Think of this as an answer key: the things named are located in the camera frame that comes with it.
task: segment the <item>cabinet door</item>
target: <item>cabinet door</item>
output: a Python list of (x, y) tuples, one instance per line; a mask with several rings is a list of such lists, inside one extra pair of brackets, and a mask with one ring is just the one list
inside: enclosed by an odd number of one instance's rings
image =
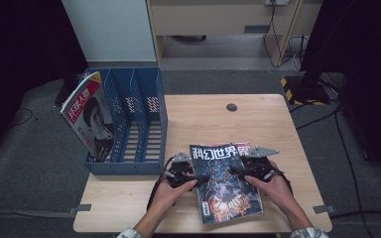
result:
[(87, 61), (156, 61), (145, 0), (63, 0)]

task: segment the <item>gray carpet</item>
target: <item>gray carpet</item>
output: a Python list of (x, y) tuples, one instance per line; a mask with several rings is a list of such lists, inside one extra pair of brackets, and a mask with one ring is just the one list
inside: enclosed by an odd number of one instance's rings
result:
[[(280, 79), (286, 75), (297, 74), (283, 70), (162, 71), (166, 94), (284, 95)], [(81, 200), (88, 176), (82, 164), (86, 149), (60, 116), (60, 109), (54, 107), (62, 83), (56, 80), (26, 93), (22, 109), (0, 142), (0, 210), (66, 213)], [(331, 113), (337, 104), (333, 101), (326, 106), (298, 108), (292, 112), (296, 127)], [(296, 108), (289, 105), (289, 110)], [(363, 209), (381, 211), (381, 165), (363, 159), (347, 119), (340, 114), (337, 118), (353, 164)], [(298, 132), (325, 204), (333, 205), (337, 214), (357, 211), (353, 178), (334, 117)], [(374, 237), (381, 237), (381, 214), (370, 213), (365, 217), (370, 232)], [(72, 230), (72, 224), (73, 218), (0, 216), (0, 237), (113, 236), (78, 234)], [(331, 237), (368, 237), (359, 215), (335, 218), (332, 224)]]

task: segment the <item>magazine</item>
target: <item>magazine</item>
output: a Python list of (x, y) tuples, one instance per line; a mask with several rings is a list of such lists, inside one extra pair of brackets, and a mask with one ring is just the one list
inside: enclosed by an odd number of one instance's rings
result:
[(84, 73), (78, 87), (63, 104), (61, 116), (94, 162), (110, 162), (114, 127), (98, 71)]
[(262, 214), (259, 189), (229, 171), (231, 167), (244, 168), (236, 145), (205, 145), (190, 145), (193, 174), (209, 176), (209, 181), (196, 189), (202, 223)]

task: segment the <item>magazine cover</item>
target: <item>magazine cover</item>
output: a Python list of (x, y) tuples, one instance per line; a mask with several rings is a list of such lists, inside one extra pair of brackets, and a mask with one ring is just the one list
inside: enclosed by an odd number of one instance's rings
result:
[[(208, 144), (201, 144), (202, 146), (207, 147), (216, 147), (216, 146), (222, 146), (230, 143), (208, 143)], [(239, 152), (240, 156), (248, 156), (250, 153), (250, 143), (249, 142), (236, 142), (232, 143), (237, 147), (237, 151)]]
[(258, 189), (229, 172), (230, 167), (244, 168), (234, 144), (190, 145), (190, 154), (194, 175), (209, 176), (209, 182), (202, 183), (196, 189), (203, 224), (219, 223), (263, 212)]
[(95, 162), (110, 161), (114, 127), (98, 71), (84, 74), (83, 80), (63, 104), (61, 116)]

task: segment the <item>wooden table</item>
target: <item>wooden table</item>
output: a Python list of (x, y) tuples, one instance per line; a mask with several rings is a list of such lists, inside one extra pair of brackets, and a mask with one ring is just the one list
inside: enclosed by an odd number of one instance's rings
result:
[[(228, 111), (227, 104), (237, 106)], [(323, 205), (286, 101), (278, 94), (166, 95), (169, 127), (166, 157), (180, 151), (189, 154), (190, 144), (250, 142), (279, 150), (270, 156), (292, 182), (295, 198), (315, 226), (331, 229), (327, 213), (316, 214)], [(89, 175), (79, 211), (73, 223), (76, 232), (120, 232), (133, 227), (146, 211), (158, 176), (106, 177)], [(286, 216), (268, 197), (262, 196), (264, 214), (203, 225), (195, 190), (187, 192), (169, 211), (158, 233), (284, 233), (290, 232)]]

